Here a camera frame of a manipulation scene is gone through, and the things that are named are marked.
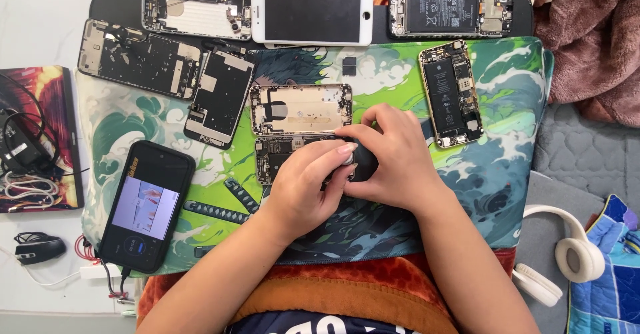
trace blue patterned cloth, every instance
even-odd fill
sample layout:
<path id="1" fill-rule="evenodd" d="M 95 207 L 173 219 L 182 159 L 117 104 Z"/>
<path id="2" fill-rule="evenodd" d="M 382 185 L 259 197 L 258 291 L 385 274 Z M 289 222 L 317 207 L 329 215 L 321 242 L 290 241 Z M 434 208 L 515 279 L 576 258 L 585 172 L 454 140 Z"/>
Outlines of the blue patterned cloth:
<path id="1" fill-rule="evenodd" d="M 587 232 L 604 254 L 604 274 L 571 283 L 567 333 L 640 333 L 640 237 L 637 216 L 615 195 Z"/>

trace disassembled iphone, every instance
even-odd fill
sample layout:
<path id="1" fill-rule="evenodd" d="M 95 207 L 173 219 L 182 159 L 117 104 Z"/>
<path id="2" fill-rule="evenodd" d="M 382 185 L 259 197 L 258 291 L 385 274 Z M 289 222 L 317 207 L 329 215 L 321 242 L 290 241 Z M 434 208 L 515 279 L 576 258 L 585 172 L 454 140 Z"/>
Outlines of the disassembled iphone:
<path id="1" fill-rule="evenodd" d="M 184 134 L 205 144 L 229 149 L 257 60 L 246 49 L 236 46 L 220 45 L 212 49 L 204 60 Z"/>
<path id="2" fill-rule="evenodd" d="M 373 0 L 252 0 L 257 43 L 367 46 Z"/>
<path id="3" fill-rule="evenodd" d="M 503 37 L 513 0 L 389 0 L 395 37 Z"/>
<path id="4" fill-rule="evenodd" d="M 142 25 L 153 32 L 247 41 L 251 0 L 142 0 Z"/>
<path id="5" fill-rule="evenodd" d="M 348 84 L 254 86 L 249 90 L 255 141 L 256 177 L 273 183 L 295 150 L 315 141 L 336 139 L 335 129 L 350 125 Z"/>
<path id="6" fill-rule="evenodd" d="M 423 50 L 418 59 L 438 145 L 480 139 L 484 129 L 467 43 L 456 40 Z"/>
<path id="7" fill-rule="evenodd" d="M 191 99 L 200 74 L 202 51 L 196 46 L 89 19 L 78 70 L 180 99 Z"/>

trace computer mouse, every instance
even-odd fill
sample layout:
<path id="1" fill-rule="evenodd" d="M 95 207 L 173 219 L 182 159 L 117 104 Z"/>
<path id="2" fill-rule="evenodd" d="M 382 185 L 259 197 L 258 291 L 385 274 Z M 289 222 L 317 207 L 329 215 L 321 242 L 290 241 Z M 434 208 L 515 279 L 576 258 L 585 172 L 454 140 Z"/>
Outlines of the computer mouse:
<path id="1" fill-rule="evenodd" d="M 354 139 L 353 142 L 358 144 L 358 147 L 353 152 L 353 161 L 358 163 L 358 166 L 351 181 L 366 182 L 378 169 L 378 159 L 359 140 Z"/>
<path id="2" fill-rule="evenodd" d="M 42 263 L 65 253 L 67 247 L 59 237 L 46 235 L 15 247 L 15 257 L 24 265 Z"/>

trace right hand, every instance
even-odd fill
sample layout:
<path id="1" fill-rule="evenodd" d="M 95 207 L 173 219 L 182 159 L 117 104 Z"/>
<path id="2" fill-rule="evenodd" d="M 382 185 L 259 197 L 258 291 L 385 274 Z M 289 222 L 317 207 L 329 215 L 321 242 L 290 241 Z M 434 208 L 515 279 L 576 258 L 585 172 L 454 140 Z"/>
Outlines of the right hand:
<path id="1" fill-rule="evenodd" d="M 378 169 L 369 180 L 346 183 L 344 193 L 348 196 L 416 214 L 429 202 L 453 195 L 433 166 L 420 122 L 412 111 L 378 104 L 364 112 L 362 124 L 344 126 L 335 133 L 356 138 L 378 159 Z"/>

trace green desk mat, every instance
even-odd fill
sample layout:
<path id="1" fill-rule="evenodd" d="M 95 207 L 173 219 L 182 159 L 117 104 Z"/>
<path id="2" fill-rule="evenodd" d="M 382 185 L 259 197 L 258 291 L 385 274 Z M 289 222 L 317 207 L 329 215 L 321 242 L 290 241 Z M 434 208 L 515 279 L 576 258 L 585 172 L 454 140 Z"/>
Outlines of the green desk mat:
<path id="1" fill-rule="evenodd" d="M 442 43 L 262 50 L 257 52 L 260 64 L 255 81 L 262 85 L 348 83 L 353 87 L 356 123 L 364 110 L 377 103 L 414 111 L 423 118 L 422 129 L 439 174 L 485 240 L 494 249 L 513 247 L 518 242 L 516 233 L 527 195 L 536 128 L 547 103 L 553 56 L 534 37 L 468 41 L 485 135 L 479 141 L 443 150 L 433 142 L 431 121 L 425 119 L 429 113 L 417 65 L 421 50 Z M 342 76 L 345 57 L 357 58 L 356 76 Z M 82 129 L 92 156 L 82 225 L 94 245 L 104 231 L 128 149 L 137 140 L 182 151 L 197 163 L 172 245 L 155 274 L 192 267 L 199 259 L 196 247 L 220 243 L 246 218 L 247 208 L 254 210 L 268 194 L 255 179 L 255 136 L 248 107 L 231 149 L 222 151 L 182 133 L 188 102 L 78 72 L 76 81 Z M 242 190 L 234 194 L 227 186 L 236 184 Z M 278 263 L 370 260 L 421 250 L 411 213 L 343 197 L 336 213 L 295 241 Z"/>

